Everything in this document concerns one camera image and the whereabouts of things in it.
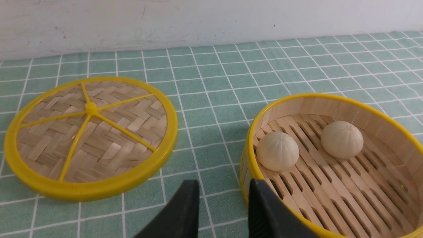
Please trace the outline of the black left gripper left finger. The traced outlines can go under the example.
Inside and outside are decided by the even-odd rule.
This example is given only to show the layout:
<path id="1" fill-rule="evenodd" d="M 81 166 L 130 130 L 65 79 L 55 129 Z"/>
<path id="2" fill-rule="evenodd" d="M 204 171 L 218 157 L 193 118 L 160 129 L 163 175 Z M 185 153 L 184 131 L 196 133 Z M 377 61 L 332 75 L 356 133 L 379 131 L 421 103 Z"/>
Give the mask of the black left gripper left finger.
<path id="1" fill-rule="evenodd" d="M 199 182 L 184 180 L 167 205 L 135 238 L 197 238 Z"/>

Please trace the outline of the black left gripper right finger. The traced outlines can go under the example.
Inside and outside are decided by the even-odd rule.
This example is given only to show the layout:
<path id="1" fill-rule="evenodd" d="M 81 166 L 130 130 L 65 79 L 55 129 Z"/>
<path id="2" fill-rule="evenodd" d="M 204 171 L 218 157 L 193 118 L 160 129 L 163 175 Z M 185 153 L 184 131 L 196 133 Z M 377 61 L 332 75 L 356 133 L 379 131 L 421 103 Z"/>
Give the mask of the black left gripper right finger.
<path id="1" fill-rule="evenodd" d="M 248 232 L 250 238 L 317 238 L 265 180 L 251 179 L 248 195 Z"/>

